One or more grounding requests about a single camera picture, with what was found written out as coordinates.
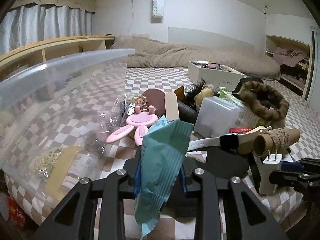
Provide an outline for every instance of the watch face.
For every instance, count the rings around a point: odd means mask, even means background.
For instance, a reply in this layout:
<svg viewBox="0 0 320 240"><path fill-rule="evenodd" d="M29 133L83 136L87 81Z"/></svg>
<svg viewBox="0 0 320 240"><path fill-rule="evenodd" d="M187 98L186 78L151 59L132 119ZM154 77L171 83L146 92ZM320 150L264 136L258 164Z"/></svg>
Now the watch face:
<svg viewBox="0 0 320 240"><path fill-rule="evenodd" d="M220 136L220 148L223 150L237 149L239 138L236 133L229 133Z"/></svg>

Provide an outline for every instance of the white curtain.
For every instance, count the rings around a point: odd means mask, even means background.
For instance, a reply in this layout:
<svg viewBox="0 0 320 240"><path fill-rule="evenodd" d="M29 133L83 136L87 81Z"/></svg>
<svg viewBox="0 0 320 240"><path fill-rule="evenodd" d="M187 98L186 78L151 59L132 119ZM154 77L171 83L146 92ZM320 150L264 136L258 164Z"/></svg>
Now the white curtain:
<svg viewBox="0 0 320 240"><path fill-rule="evenodd" d="M11 10L0 25L0 54L51 38L92 35L92 13L68 6L29 4Z"/></svg>

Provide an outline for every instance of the teal packet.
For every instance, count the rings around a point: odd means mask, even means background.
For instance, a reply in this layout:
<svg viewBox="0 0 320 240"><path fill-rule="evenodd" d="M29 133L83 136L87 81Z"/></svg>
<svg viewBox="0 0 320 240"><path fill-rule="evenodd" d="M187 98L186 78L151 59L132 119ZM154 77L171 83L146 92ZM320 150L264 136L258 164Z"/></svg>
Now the teal packet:
<svg viewBox="0 0 320 240"><path fill-rule="evenodd" d="M193 124L164 116L143 137L141 189L136 198L135 219L141 239L156 226L161 207L168 201L188 149Z"/></svg>

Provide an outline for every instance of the brown fur scrunchie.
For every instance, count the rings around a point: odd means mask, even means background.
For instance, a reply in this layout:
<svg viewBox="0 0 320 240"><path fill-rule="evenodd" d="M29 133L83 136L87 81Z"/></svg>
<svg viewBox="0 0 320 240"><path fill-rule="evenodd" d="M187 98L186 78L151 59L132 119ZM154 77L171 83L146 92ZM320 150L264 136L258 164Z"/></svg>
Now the brown fur scrunchie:
<svg viewBox="0 0 320 240"><path fill-rule="evenodd" d="M239 96L257 116L265 121L270 121L273 129L284 128L284 119L289 110L289 103L276 89L263 83L250 81L242 85ZM262 101L270 103L274 110L263 106Z"/></svg>

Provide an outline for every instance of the paper bag hanging on wall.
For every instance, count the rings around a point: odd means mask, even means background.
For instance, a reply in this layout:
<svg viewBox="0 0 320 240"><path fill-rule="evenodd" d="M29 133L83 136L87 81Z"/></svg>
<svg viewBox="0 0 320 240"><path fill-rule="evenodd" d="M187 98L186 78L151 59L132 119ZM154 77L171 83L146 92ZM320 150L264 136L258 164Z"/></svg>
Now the paper bag hanging on wall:
<svg viewBox="0 0 320 240"><path fill-rule="evenodd" d="M164 15L164 0L153 0L152 17L162 18Z"/></svg>

